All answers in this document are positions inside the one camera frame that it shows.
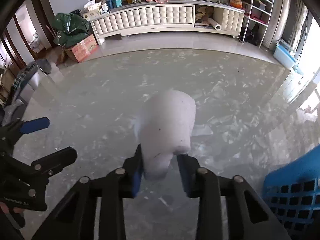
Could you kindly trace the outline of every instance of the tufted panel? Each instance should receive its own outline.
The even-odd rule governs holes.
[[[243,22],[243,13],[223,8],[214,8],[213,19],[221,25],[225,31],[240,33]]]
[[[192,24],[192,7],[158,6],[126,11],[93,22],[98,35],[141,25],[187,23]]]

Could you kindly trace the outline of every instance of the gray curtain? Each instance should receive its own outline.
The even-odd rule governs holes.
[[[293,26],[293,29],[289,38],[289,42],[288,42],[288,44],[294,50],[294,52],[297,51],[300,37],[301,37],[302,26],[304,24],[304,21],[306,20],[307,14],[308,14],[308,9],[304,5],[303,1],[296,0],[295,24]]]

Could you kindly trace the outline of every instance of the tufted cabinet door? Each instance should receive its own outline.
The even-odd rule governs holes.
[[[192,24],[192,6],[157,6],[121,12],[93,22],[98,35],[153,24]]]

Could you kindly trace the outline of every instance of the orange plastic bag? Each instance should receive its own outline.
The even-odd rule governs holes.
[[[242,1],[241,0],[230,0],[230,5],[236,8],[242,8]]]

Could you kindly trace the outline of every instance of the white tissue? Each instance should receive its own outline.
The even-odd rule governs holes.
[[[135,124],[146,179],[165,177],[173,155],[190,151],[196,103],[181,91],[169,90],[146,101]]]

